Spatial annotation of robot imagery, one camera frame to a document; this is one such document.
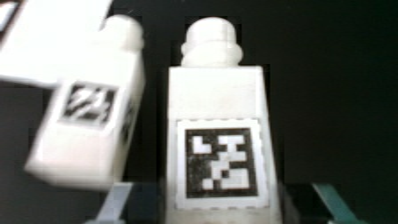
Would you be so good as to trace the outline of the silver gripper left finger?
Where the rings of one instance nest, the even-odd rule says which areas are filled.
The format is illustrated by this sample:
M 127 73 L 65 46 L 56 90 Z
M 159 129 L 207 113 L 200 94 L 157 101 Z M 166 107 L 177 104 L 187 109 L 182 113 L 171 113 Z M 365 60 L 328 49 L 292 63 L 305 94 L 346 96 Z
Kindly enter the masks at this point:
M 132 182 L 120 182 L 113 185 L 97 218 L 88 220 L 84 224 L 127 224 L 122 215 L 132 189 Z

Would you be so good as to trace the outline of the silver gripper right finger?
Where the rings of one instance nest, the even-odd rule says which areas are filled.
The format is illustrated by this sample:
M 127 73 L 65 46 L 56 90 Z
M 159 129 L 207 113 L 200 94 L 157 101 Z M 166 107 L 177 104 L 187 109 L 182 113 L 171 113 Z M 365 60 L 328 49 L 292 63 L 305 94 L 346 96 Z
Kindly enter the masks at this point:
M 314 183 L 314 189 L 331 214 L 328 224 L 370 224 L 358 218 L 335 186 L 328 183 Z

